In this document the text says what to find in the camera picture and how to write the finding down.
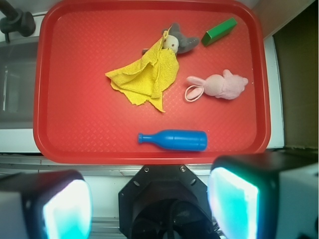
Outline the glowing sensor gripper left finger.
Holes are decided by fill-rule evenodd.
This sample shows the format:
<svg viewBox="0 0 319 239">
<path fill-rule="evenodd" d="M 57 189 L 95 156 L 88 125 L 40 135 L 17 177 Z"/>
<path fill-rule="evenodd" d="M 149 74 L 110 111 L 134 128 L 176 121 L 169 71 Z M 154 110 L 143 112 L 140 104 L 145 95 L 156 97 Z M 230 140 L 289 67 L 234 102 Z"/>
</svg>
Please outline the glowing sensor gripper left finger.
<svg viewBox="0 0 319 239">
<path fill-rule="evenodd" d="M 90 187 L 76 170 L 0 178 L 2 239 L 87 239 L 92 215 Z"/>
</svg>

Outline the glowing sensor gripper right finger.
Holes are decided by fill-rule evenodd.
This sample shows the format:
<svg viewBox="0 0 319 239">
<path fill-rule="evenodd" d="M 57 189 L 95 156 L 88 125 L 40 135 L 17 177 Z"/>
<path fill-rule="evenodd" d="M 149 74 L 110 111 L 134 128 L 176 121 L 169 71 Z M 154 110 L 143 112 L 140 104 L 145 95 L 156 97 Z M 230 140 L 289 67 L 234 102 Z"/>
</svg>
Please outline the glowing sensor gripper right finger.
<svg viewBox="0 0 319 239">
<path fill-rule="evenodd" d="M 207 198 L 228 239 L 316 239 L 316 153 L 268 151 L 227 155 L 212 164 Z"/>
</svg>

